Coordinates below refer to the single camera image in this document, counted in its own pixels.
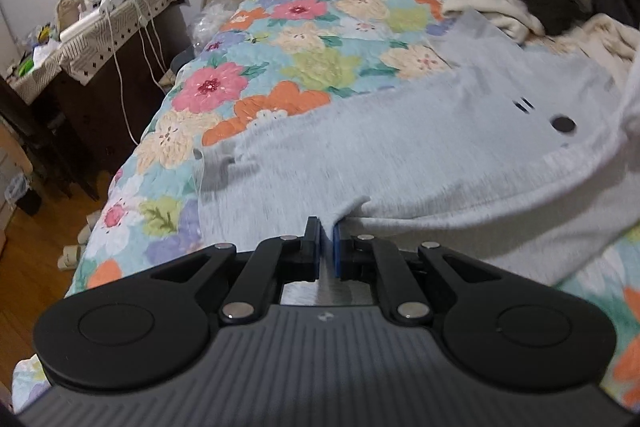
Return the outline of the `light grey fleece garment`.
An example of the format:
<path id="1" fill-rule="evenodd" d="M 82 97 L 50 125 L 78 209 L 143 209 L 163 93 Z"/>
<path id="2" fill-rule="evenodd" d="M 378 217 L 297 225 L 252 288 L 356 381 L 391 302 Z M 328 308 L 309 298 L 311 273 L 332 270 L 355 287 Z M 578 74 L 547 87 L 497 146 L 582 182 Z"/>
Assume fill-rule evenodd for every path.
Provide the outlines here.
<path id="1" fill-rule="evenodd" d="M 447 72 L 205 147 L 203 242 L 331 230 L 434 241 L 554 284 L 639 219 L 639 74 L 522 48 L 475 12 L 433 42 Z"/>

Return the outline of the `dark wooden side table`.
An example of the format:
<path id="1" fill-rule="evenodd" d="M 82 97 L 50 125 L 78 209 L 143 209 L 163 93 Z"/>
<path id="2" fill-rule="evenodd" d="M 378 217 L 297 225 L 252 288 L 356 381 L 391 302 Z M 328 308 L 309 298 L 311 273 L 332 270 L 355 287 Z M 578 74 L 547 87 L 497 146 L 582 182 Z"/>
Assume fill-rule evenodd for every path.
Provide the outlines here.
<path id="1" fill-rule="evenodd" d="M 97 198 L 96 175 L 122 167 L 160 108 L 160 80 L 190 41 L 175 3 L 154 23 L 164 65 L 147 56 L 145 41 L 134 37 L 85 86 L 61 72 L 32 104 L 2 81 L 1 116 L 26 145 L 36 168 L 63 191 L 77 183 Z"/>

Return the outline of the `patterned table cloth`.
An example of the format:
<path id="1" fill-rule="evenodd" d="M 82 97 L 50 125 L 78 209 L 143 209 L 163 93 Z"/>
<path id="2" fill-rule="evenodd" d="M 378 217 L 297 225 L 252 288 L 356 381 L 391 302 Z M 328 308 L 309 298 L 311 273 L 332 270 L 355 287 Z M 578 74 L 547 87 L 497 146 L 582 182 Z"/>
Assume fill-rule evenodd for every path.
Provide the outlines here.
<path id="1" fill-rule="evenodd" d="M 98 9 L 80 22 L 80 29 L 64 38 L 38 67 L 9 86 L 26 104 L 32 104 L 56 75 L 64 72 L 85 86 L 131 38 L 145 41 L 144 52 L 164 65 L 163 45 L 154 20 L 180 0 L 124 0 L 106 10 Z"/>

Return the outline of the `cream blanket pile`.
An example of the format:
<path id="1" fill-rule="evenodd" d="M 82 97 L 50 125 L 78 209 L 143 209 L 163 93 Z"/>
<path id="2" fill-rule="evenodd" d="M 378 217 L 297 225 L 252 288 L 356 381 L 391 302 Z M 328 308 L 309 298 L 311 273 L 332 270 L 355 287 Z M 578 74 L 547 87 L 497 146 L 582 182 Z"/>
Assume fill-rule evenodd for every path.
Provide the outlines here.
<path id="1" fill-rule="evenodd" d="M 605 14 L 584 20 L 558 36 L 544 33 L 524 0 L 445 0 L 444 11 L 458 15 L 475 10 L 519 44 L 537 43 L 563 54 L 579 52 L 602 66 L 616 87 L 624 87 L 639 49 L 639 27 L 624 25 Z"/>

